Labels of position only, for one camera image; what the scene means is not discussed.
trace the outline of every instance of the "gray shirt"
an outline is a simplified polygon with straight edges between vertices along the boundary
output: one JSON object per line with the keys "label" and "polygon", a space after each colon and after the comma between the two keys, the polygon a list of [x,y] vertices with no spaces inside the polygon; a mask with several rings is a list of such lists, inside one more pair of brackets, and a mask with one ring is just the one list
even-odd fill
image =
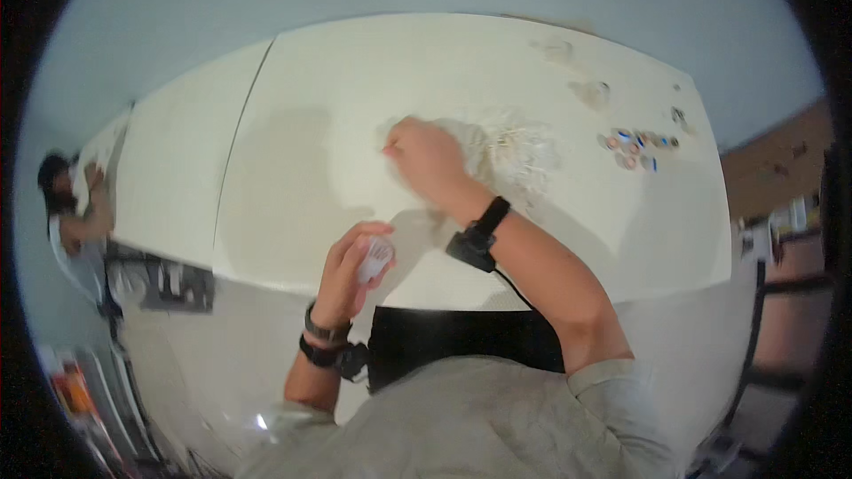
{"label": "gray shirt", "polygon": [[280,405],[237,477],[675,477],[649,375],[628,360],[566,378],[494,357],[444,359],[342,426]]}

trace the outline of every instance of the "bracelet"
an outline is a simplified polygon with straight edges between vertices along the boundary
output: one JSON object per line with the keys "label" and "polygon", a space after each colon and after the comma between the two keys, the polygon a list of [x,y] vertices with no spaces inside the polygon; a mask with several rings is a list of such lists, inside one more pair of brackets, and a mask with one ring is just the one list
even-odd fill
{"label": "bracelet", "polygon": [[305,311],[305,330],[314,335],[314,337],[320,340],[325,340],[325,342],[332,344],[345,343],[346,338],[349,336],[349,330],[352,329],[352,322],[350,322],[348,326],[339,329],[325,329],[324,327],[317,326],[314,324],[314,321],[311,320],[311,311],[314,310],[314,305],[316,305],[316,303],[317,301],[314,299],[314,301],[308,305],[308,310]]}

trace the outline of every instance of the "right hand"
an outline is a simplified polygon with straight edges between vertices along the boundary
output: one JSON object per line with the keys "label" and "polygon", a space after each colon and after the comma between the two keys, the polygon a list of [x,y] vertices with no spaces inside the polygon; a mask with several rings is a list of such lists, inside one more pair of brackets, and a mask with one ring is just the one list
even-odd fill
{"label": "right hand", "polygon": [[83,169],[83,174],[86,176],[86,183],[89,184],[89,190],[97,187],[104,181],[104,172],[100,166],[94,161]]}
{"label": "right hand", "polygon": [[388,134],[382,153],[420,197],[445,209],[449,200],[472,182],[456,139],[440,127],[408,116]]}

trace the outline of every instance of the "wall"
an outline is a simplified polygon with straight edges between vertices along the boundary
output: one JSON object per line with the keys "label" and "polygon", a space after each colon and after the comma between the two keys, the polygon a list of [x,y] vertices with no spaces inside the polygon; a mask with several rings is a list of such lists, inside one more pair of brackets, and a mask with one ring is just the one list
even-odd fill
{"label": "wall", "polygon": [[[45,300],[68,296],[44,280],[56,271],[37,234],[42,152],[79,147],[128,101],[208,59],[282,30],[376,12],[581,23],[691,74],[722,146],[761,133],[822,90],[784,0],[71,0],[33,84],[16,166],[16,251],[32,320],[51,317]],[[59,332],[33,326],[42,336]]]}

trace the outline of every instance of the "wrist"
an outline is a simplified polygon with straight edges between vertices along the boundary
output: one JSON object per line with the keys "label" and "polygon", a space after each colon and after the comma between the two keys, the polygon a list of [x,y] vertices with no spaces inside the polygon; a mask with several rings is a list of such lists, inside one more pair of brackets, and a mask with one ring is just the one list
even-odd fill
{"label": "wrist", "polygon": [[462,228],[478,220],[497,197],[486,185],[469,178],[453,190],[450,200],[442,206],[447,215],[453,217]]}
{"label": "wrist", "polygon": [[320,299],[317,299],[314,304],[310,318],[315,326],[323,329],[344,329],[349,325],[349,318],[346,316],[343,307],[323,303]]}

